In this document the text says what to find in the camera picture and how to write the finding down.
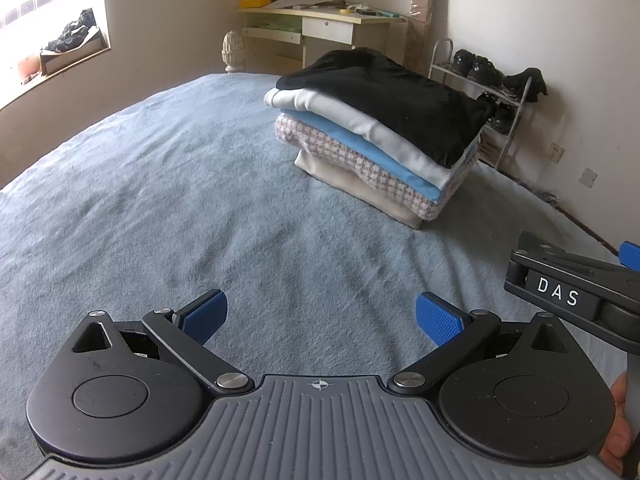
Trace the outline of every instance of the human hand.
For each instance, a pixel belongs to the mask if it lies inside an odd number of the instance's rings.
[[[611,387],[616,403],[616,418],[607,435],[600,460],[617,475],[622,475],[622,459],[631,448],[631,426],[625,419],[626,372],[616,379]]]

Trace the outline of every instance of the white desk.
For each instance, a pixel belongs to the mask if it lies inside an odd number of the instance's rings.
[[[238,9],[244,15],[242,38],[246,70],[281,75],[305,68],[337,49],[368,46],[402,63],[406,20],[363,16],[338,9]],[[266,21],[279,22],[302,32],[263,28]]]

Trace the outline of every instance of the stack of folded clothes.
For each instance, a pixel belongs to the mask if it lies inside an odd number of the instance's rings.
[[[264,97],[297,167],[418,228],[435,219],[478,159],[492,107],[375,50],[335,50]]]

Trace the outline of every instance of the metal shoe rack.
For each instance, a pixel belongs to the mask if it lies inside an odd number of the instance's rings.
[[[436,59],[438,58],[438,54],[440,53],[440,49],[444,45],[449,45],[449,54],[447,56],[447,61],[436,62]],[[453,62],[453,53],[454,51],[453,51],[452,39],[445,38],[443,40],[439,40],[436,43],[435,47],[433,48],[433,55],[431,56],[431,66],[429,68],[429,79],[433,78],[433,71],[437,70],[438,72],[443,73],[443,77],[442,77],[443,84],[447,84],[447,79],[450,76],[452,76],[453,78],[456,78],[471,84],[473,88],[476,88],[477,90],[479,90],[478,94],[482,92],[489,92],[490,94],[495,95],[500,101],[503,101],[513,106],[514,108],[516,108],[516,116],[515,116],[515,119],[513,120],[513,124],[511,125],[511,130],[509,131],[508,135],[505,136],[504,134],[498,132],[497,130],[494,130],[491,127],[490,121],[482,127],[484,131],[489,132],[491,135],[481,136],[480,147],[479,147],[480,160],[482,160],[483,162],[486,162],[496,170],[500,170],[500,167],[502,166],[504,159],[509,153],[509,149],[511,145],[513,144],[513,139],[515,139],[518,124],[520,122],[520,117],[526,107],[526,98],[527,98],[527,95],[529,94],[529,88],[531,86],[532,78],[529,77],[527,81],[527,84],[524,89],[524,94],[522,95],[522,99],[520,101],[516,101],[515,99],[505,94],[498,87],[484,86],[479,83],[476,83],[475,81],[471,81],[471,79],[468,79],[464,76],[456,74],[455,72],[452,72],[450,70],[450,67],[451,67],[451,63]]]

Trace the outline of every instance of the bed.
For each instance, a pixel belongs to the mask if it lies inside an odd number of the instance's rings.
[[[139,319],[213,287],[229,300],[207,347],[265,372],[379,374],[433,349],[414,302],[528,320],[502,284],[523,230],[616,262],[565,216],[476,164],[440,217],[414,231],[293,164],[262,97],[276,78],[208,75],[72,138],[0,192],[0,472],[40,459],[24,407],[90,310]],[[571,328],[609,383],[625,357]]]

